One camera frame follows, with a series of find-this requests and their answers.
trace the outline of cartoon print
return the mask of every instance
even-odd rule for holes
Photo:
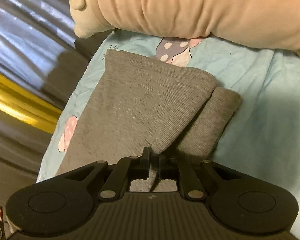
[[[168,64],[187,66],[191,59],[190,49],[203,39],[202,37],[196,39],[164,37],[157,47],[155,57]]]
[[[70,140],[73,136],[75,127],[77,126],[78,119],[75,115],[68,118],[66,124],[65,124],[65,131],[61,135],[61,138],[59,140],[58,144],[58,150],[59,152],[67,153],[67,150],[70,145]]]

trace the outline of circular pad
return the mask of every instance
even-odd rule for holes
[[[6,204],[9,220],[31,236],[55,236],[81,225],[93,200],[80,181],[56,179],[26,187]]]
[[[66,204],[66,198],[58,192],[42,192],[29,200],[29,207],[38,213],[57,212]]]
[[[259,191],[243,193],[238,201],[242,208],[255,213],[268,212],[275,206],[275,200],[271,195]]]
[[[290,229],[298,203],[281,187],[257,179],[234,179],[213,195],[211,211],[228,228],[267,235]]]

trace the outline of metal rivet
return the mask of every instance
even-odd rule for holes
[[[102,198],[113,198],[115,197],[115,192],[112,190],[104,190],[100,192],[100,197]]]
[[[188,196],[191,198],[202,198],[203,195],[203,192],[200,190],[191,190],[188,192]]]

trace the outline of bed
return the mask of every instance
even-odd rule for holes
[[[61,114],[37,182],[57,172],[80,115],[104,72],[106,50],[167,60],[158,48],[169,41],[121,30],[105,39]],[[300,238],[300,58],[290,51],[251,49],[216,37],[178,42],[183,42],[185,49],[172,55],[169,63],[206,70],[218,79],[219,86],[243,98],[211,159],[292,192],[299,203],[299,215],[291,231]]]

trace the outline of yellow tube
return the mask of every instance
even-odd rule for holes
[[[0,74],[0,110],[48,133],[53,133],[61,110]]]

